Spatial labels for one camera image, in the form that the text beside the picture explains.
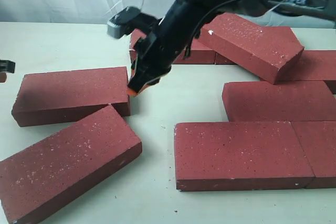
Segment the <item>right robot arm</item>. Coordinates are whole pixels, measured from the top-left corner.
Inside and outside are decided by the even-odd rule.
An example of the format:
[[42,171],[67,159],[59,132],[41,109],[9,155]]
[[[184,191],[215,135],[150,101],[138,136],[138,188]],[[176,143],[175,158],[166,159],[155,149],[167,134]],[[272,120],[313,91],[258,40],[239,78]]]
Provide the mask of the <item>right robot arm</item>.
[[285,16],[335,21],[335,0],[175,0],[146,38],[135,44],[138,57],[131,66],[128,93],[137,95],[157,84],[200,29],[217,15],[258,17],[271,10]]

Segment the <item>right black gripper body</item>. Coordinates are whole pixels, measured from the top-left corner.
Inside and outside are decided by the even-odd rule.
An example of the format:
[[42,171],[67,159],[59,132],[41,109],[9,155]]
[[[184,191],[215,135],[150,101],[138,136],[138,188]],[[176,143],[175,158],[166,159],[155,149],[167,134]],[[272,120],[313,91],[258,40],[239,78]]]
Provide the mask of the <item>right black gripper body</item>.
[[132,64],[128,88],[140,93],[143,79],[161,78],[190,43],[207,9],[191,2],[176,0],[162,21],[135,44],[137,58]]

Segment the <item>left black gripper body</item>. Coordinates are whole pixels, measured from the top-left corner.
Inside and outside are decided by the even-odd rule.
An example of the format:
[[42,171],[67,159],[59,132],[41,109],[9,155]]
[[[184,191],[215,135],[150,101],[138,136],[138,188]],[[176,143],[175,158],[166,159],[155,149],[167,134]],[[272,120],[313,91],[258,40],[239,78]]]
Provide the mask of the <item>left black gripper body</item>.
[[16,63],[10,60],[2,60],[0,63],[0,82],[5,82],[8,73],[15,72]]

